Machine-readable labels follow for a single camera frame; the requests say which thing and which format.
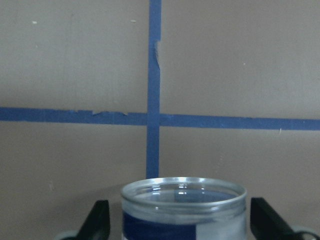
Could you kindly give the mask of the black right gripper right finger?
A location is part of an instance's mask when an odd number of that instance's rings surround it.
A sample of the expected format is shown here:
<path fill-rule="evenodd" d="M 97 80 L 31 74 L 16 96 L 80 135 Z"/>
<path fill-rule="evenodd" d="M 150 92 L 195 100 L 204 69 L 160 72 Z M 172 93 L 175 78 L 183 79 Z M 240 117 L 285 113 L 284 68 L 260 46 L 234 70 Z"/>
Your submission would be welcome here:
<path fill-rule="evenodd" d="M 262 197 L 250 201 L 250 230 L 256 240 L 302 240 Z"/>

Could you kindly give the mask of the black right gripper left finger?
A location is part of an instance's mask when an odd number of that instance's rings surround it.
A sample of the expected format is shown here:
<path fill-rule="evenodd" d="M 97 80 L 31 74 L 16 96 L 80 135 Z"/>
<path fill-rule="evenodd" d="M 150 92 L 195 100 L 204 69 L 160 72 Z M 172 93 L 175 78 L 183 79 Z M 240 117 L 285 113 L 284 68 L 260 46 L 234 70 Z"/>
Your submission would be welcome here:
<path fill-rule="evenodd" d="M 76 240 L 107 240 L 110 236 L 110 206 L 108 200 L 98 200 L 85 219 Z"/>

